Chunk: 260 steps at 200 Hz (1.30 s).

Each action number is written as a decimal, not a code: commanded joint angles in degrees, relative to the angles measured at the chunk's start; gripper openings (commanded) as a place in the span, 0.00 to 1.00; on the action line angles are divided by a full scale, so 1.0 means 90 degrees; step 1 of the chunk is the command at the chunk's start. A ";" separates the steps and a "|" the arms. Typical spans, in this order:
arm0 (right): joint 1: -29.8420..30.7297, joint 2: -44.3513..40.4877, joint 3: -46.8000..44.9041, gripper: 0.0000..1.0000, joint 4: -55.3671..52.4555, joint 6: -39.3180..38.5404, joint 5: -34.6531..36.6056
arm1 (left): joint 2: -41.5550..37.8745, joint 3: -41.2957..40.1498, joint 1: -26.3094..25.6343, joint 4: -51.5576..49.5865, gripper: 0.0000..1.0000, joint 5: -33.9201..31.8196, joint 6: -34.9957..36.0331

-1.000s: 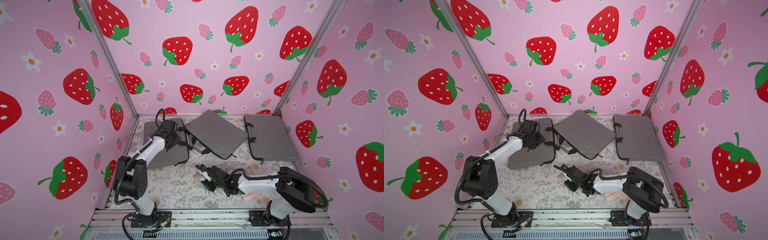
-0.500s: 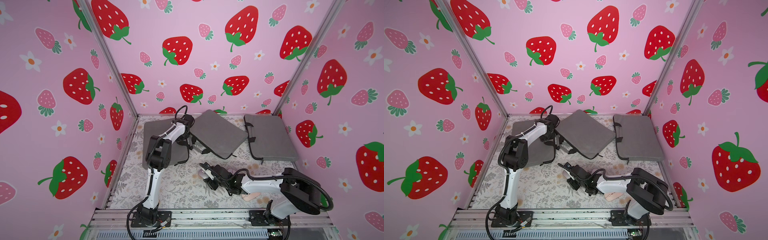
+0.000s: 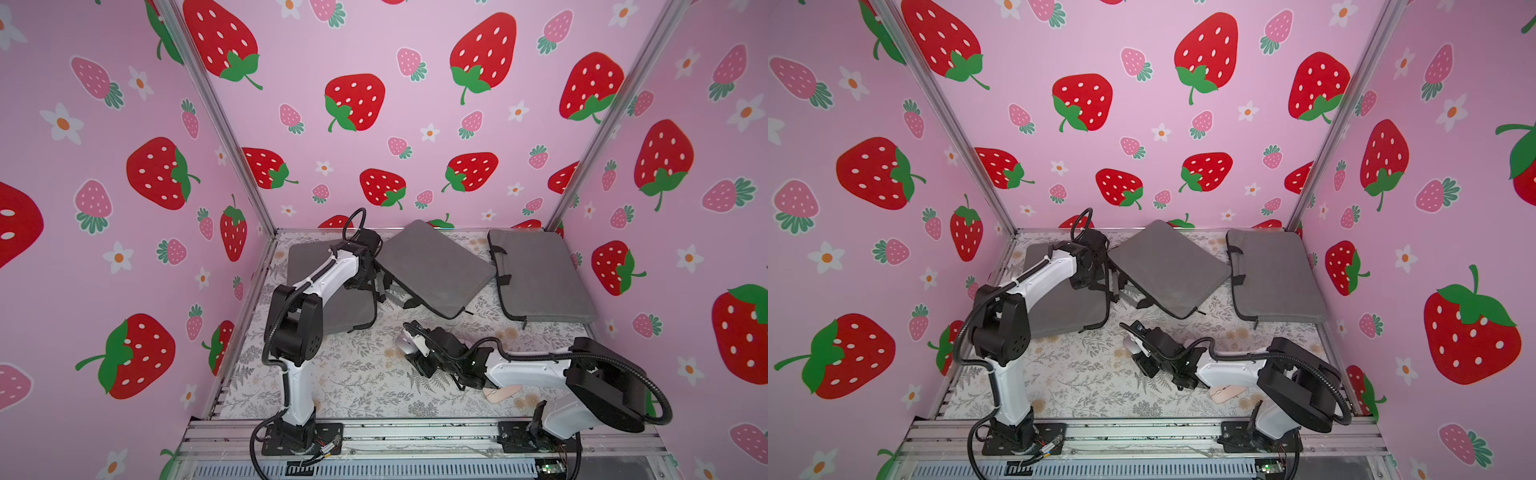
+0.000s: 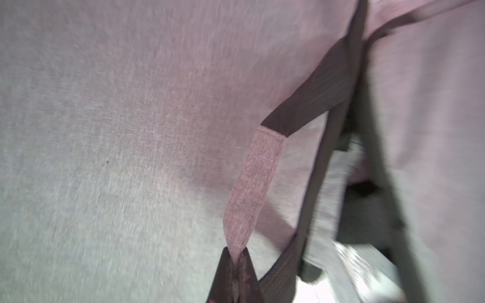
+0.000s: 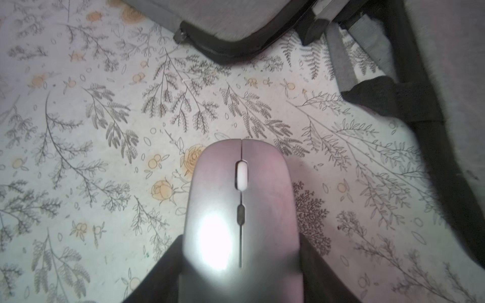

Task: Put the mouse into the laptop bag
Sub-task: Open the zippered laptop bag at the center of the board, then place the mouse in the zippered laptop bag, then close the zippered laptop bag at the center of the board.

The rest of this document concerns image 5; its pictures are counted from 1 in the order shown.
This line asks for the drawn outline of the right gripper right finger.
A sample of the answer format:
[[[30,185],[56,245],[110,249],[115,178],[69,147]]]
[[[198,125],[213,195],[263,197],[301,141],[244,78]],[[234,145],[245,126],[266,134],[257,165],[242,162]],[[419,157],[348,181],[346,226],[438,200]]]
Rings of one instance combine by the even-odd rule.
[[[339,279],[304,234],[299,234],[299,241],[304,302],[360,303],[361,301]]]

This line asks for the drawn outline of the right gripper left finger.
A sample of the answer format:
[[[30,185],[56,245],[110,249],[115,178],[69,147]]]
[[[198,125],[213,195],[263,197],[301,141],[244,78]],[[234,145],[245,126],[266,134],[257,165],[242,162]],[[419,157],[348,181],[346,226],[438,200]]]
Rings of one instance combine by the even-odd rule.
[[[178,280],[183,268],[183,236],[168,250],[123,303],[178,302]]]

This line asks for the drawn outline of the silver grey computer mouse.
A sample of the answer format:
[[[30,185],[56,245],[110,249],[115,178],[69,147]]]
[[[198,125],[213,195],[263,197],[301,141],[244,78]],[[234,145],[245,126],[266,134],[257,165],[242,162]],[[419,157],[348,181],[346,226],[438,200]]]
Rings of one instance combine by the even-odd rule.
[[[299,250],[284,156],[257,140],[208,146],[191,181],[179,302],[303,302]]]

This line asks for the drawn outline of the grey laptop bag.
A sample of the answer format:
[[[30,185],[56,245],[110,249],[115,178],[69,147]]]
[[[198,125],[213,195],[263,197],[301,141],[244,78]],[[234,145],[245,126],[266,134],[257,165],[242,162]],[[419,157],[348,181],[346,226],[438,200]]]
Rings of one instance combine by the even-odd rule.
[[[127,0],[151,21],[217,64],[249,60],[279,40],[308,12],[308,0]]]
[[[326,38],[347,102],[413,130],[446,221],[484,265],[484,2],[320,1],[296,31]]]

